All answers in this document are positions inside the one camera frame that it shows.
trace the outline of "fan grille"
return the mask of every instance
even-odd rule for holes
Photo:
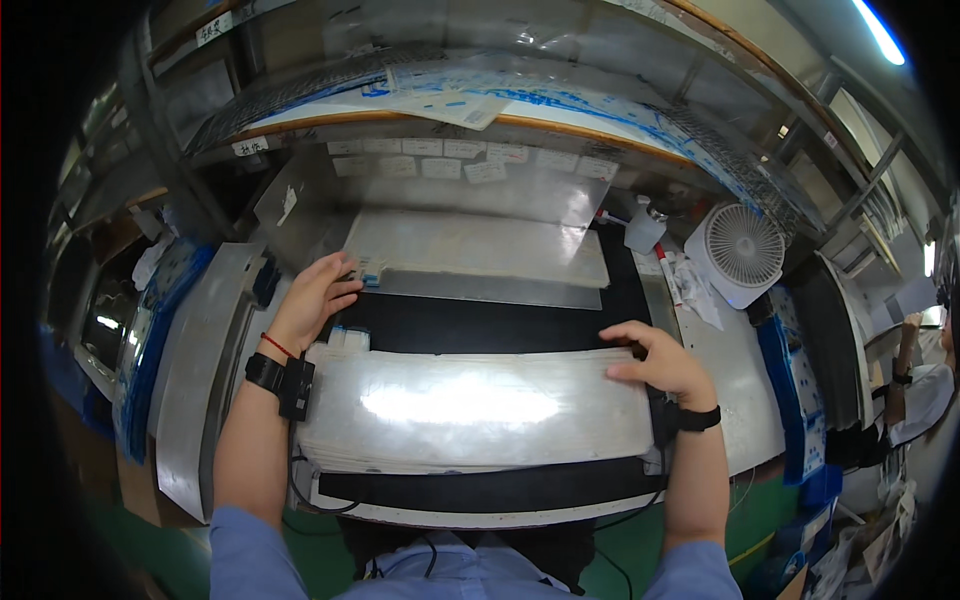
[[[713,213],[707,224],[707,253],[727,279],[745,287],[769,285],[783,266],[783,237],[769,220],[743,204]]]

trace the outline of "white cloth rag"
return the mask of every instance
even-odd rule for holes
[[[716,304],[713,303],[709,281],[700,274],[697,263],[685,254],[678,253],[673,265],[673,278],[680,289],[684,310],[693,309],[705,323],[723,331],[720,313],[717,312]]]

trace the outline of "red string bracelet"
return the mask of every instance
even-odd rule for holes
[[[266,340],[266,341],[270,342],[271,344],[273,344],[274,346],[276,346],[277,348],[279,348],[279,350],[280,350],[281,352],[283,352],[284,354],[286,354],[286,355],[289,356],[290,358],[297,358],[296,356],[294,356],[293,354],[291,354],[290,352],[288,352],[288,351],[287,351],[287,348],[284,348],[283,346],[281,346],[280,344],[278,344],[278,343],[276,342],[276,340],[274,340],[272,337],[270,337],[269,335],[267,335],[267,332],[266,332],[266,331],[264,331],[264,332],[262,332],[262,333],[260,334],[260,339],[261,339],[261,340]]]

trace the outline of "blue shirt sleeve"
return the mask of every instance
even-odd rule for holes
[[[644,600],[742,598],[727,566],[727,554],[715,541],[689,541],[663,557]]]
[[[306,600],[306,586],[280,533],[259,518],[225,506],[210,522],[211,600]]]

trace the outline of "black cable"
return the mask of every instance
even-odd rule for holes
[[[650,501],[649,501],[649,502],[647,502],[644,506],[641,506],[640,508],[636,509],[635,511],[633,511],[633,512],[630,513],[629,515],[624,516],[623,518],[619,518],[618,520],[614,521],[613,523],[607,523],[606,525],[601,525],[601,526],[599,526],[599,527],[595,527],[595,528],[593,529],[593,532],[596,533],[596,532],[598,532],[598,531],[603,531],[604,529],[609,529],[609,528],[613,527],[614,525],[619,525],[620,523],[623,523],[623,522],[625,522],[625,521],[629,521],[630,519],[634,518],[635,516],[640,515],[641,513],[643,513],[643,512],[646,511],[648,508],[650,508],[651,506],[654,505],[654,502],[657,501],[657,498],[660,497],[660,494],[663,493],[664,490],[666,490],[666,453],[663,451],[663,448],[661,448],[661,449],[660,449],[660,484],[659,484],[658,487],[657,487],[657,493],[654,494],[654,497],[650,498]]]
[[[430,538],[423,536],[428,544],[430,544],[430,549],[433,550],[433,557],[430,559],[430,566],[426,568],[426,572],[423,573],[423,579],[429,579],[430,573],[433,572],[433,565],[437,563],[437,546],[433,545],[433,542],[430,541]]]
[[[294,431],[295,431],[294,424],[290,423],[289,442],[287,443],[288,456],[294,453]],[[294,481],[294,463],[298,460],[301,460],[299,456],[298,457],[291,456],[290,459],[287,461],[287,480],[290,482],[290,488],[294,491],[294,495],[297,497],[297,500],[299,500],[303,504],[309,506],[311,509],[323,515],[342,515],[343,513],[348,513],[353,509],[355,509],[356,507],[360,506],[360,500],[356,500],[351,504],[349,504],[348,506],[345,506],[344,508],[340,508],[340,509],[322,509],[319,506],[315,506],[314,504],[312,504],[309,500],[303,497],[303,494],[300,493],[300,490],[297,489],[297,482]]]
[[[634,600],[634,582],[630,581],[630,575],[627,575],[627,571],[620,568],[620,565],[615,563],[613,559],[607,556],[607,553],[600,548],[597,548],[596,551],[597,554],[607,559],[607,562],[610,563],[610,566],[620,571],[620,574],[623,575],[623,578],[627,580],[627,596],[630,598],[630,600]]]
[[[291,525],[290,521],[287,520],[286,516],[281,517],[280,520],[283,521],[284,527],[286,527],[290,531],[300,536],[307,536],[312,538],[328,538],[330,536],[339,536],[340,534],[344,533],[339,529],[337,531],[318,531],[318,532],[303,531],[302,529],[297,529],[296,527]]]

